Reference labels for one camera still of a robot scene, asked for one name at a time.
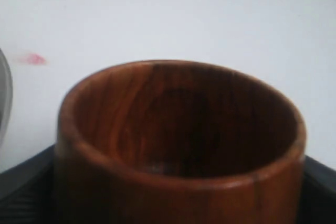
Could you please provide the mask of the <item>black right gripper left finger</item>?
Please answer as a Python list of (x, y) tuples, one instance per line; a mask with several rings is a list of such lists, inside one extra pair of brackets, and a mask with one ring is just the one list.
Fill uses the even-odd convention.
[(1, 223), (55, 223), (54, 146), (1, 173)]

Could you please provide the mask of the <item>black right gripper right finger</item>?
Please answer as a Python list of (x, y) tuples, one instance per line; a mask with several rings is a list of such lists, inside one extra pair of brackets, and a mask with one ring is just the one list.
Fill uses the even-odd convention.
[(298, 223), (335, 224), (335, 170), (307, 156)]

